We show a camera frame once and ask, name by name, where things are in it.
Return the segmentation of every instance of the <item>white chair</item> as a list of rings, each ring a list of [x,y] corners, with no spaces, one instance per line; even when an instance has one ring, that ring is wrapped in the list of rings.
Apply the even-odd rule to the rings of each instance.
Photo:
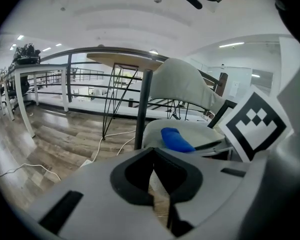
[[[152,99],[186,102],[211,111],[215,115],[219,111],[225,110],[226,103],[225,99],[207,86],[194,66],[176,58],[167,59],[153,73],[150,97]],[[225,139],[224,135],[199,122],[158,119],[146,126],[143,133],[142,147],[165,148],[166,145],[162,140],[161,130],[166,127],[178,129],[181,136],[196,150],[213,147]]]

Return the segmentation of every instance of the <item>white panel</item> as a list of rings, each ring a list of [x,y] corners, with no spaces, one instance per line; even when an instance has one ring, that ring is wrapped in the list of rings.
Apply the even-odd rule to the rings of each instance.
[[[300,43],[290,37],[279,37],[281,48],[281,84],[283,90],[300,68]]]
[[[226,81],[223,98],[238,103],[250,88],[251,83],[251,68],[244,67],[210,67],[208,72],[210,76],[219,79],[221,73],[227,73],[228,79]]]

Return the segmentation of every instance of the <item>white cable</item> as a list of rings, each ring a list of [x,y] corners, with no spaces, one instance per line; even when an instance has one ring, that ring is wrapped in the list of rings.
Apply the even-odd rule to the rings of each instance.
[[[114,134],[108,134],[108,135],[106,135],[106,136],[104,136],[104,137],[114,136],[114,135],[120,135],[120,134],[130,134],[130,133],[133,133],[133,132],[135,132],[135,131],[136,131],[136,130],[126,131],[126,132],[120,132],[120,133],[114,133]],[[100,151],[100,146],[101,146],[102,140],[103,140],[103,138],[100,139],[98,151],[96,152],[95,157],[94,157],[94,159],[92,160],[92,162],[96,161],[96,159],[97,159],[97,156],[98,156],[99,151]]]
[[[124,143],[123,146],[120,148],[119,152],[116,153],[116,156],[119,155],[120,151],[124,148],[124,146],[125,146],[126,144],[128,144],[130,141],[134,140],[135,138],[136,138],[136,137],[133,137],[132,139],[129,139],[126,143]]]
[[[28,163],[23,163],[23,164],[21,164],[21,165],[20,165],[18,168],[16,168],[16,169],[10,169],[10,170],[8,170],[7,172],[5,172],[5,173],[3,173],[3,174],[0,174],[0,177],[4,176],[4,175],[6,175],[6,174],[13,174],[13,173],[15,173],[17,170],[19,170],[20,168],[22,168],[23,166],[42,167],[42,168],[45,169],[47,172],[49,172],[49,173],[54,174],[55,176],[57,176],[58,179],[59,179],[59,181],[61,181],[61,178],[58,176],[58,174],[56,174],[55,172],[50,171],[50,170],[44,168],[41,164],[35,164],[35,165],[33,165],[33,164],[28,164]]]

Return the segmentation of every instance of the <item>wooden tabletop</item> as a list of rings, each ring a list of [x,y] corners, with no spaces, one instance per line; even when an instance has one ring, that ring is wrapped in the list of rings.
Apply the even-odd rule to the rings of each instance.
[[[139,71],[155,71],[162,64],[162,62],[160,61],[152,60],[149,58],[118,53],[88,53],[86,57],[95,62],[107,65],[111,68],[114,66],[114,63],[133,65],[138,67]]]

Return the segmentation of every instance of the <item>white ceiling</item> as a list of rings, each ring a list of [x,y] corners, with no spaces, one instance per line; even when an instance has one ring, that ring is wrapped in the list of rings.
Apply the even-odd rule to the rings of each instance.
[[[274,0],[201,1],[196,10],[185,0],[22,0],[0,30],[0,53],[13,55],[19,35],[22,45],[52,47],[46,54],[103,44],[183,57],[238,37],[289,34]]]

